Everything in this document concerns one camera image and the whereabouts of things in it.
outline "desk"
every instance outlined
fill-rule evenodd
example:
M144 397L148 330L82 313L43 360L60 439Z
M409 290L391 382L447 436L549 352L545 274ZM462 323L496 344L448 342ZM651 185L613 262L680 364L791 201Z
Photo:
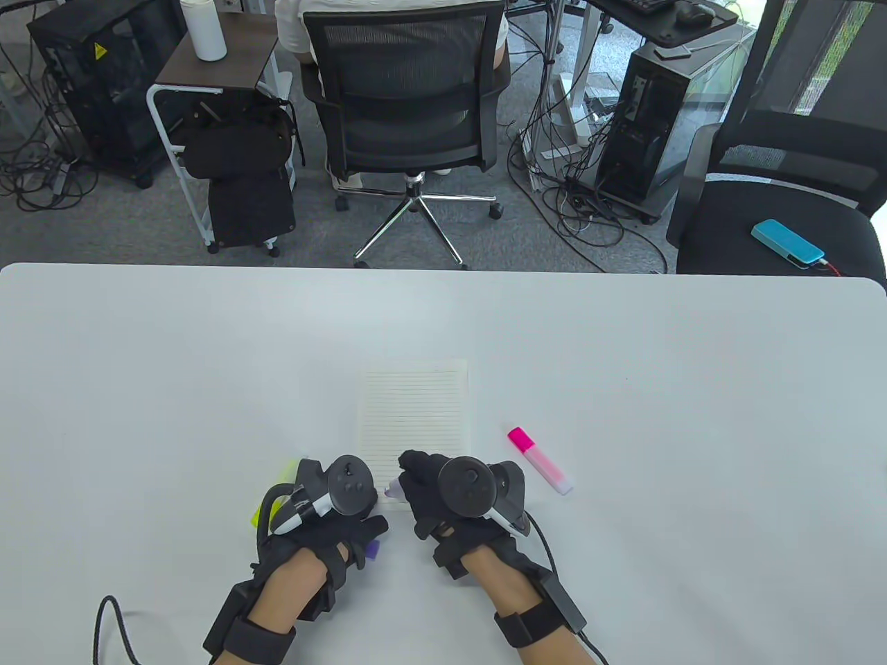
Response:
M0 316L8 662L89 662L112 592L141 662L206 665L283 462L356 449L366 363L445 358L469 363L474 453L526 471L610 662L883 662L874 283L13 265ZM513 424L577 477L571 495L519 459ZM480 589L436 569L408 513L390 519L287 662L514 665ZM103 665L122 665L107 643Z

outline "chair caster wheel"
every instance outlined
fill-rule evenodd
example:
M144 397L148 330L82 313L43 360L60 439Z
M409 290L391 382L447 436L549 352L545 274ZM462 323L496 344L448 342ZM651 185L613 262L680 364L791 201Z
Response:
M154 185L154 176L150 173L142 173L132 179L136 187L140 190L149 190Z

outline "blue power bank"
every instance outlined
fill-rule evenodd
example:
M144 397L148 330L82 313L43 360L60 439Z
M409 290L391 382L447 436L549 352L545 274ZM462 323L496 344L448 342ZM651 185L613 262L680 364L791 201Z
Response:
M809 268L826 255L813 243L807 242L775 219L755 224L751 235L798 268Z

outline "desk leg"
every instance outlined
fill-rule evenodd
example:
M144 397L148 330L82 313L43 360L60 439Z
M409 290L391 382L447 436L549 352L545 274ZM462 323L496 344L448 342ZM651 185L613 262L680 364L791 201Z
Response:
M545 62L554 62L554 56L557 55L557 43L561 38L561 23L563 22L563 10L567 4L567 0L556 0L554 3L554 17L552 22L552 32L551 39L548 40L548 44L546 45L546 53L544 58ZM545 114L546 107L548 106L548 88L551 85L552 80L552 67L546 66L544 67L545 74L542 76L542 85L539 87L542 90L543 100L542 104L539 105L539 110L530 116L530 120L527 122L527 126L530 128L529 132L524 132L523 134L523 158L527 162L528 166L535 166L537 163L536 159L536 150L539 147L539 132L542 130L542 121L541 116ZM530 184L532 185L534 190L542 189L542 183L538 179L538 177L533 175L533 169L530 168Z
M585 110L585 86L588 84L588 70L592 66L592 53L598 41L600 30L600 10L591 3L585 4L582 17L582 35L579 37L579 52L576 55L576 68L573 75L558 74L558 98L569 94L569 120L576 132L576 142L585 147L591 138L592 130Z

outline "computer mouse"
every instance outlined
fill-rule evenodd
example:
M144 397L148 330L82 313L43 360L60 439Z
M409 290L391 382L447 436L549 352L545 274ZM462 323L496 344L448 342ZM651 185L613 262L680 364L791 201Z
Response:
M689 0L678 0L678 13L675 15L678 25L688 27L708 26L715 19L715 11L705 4L691 3Z

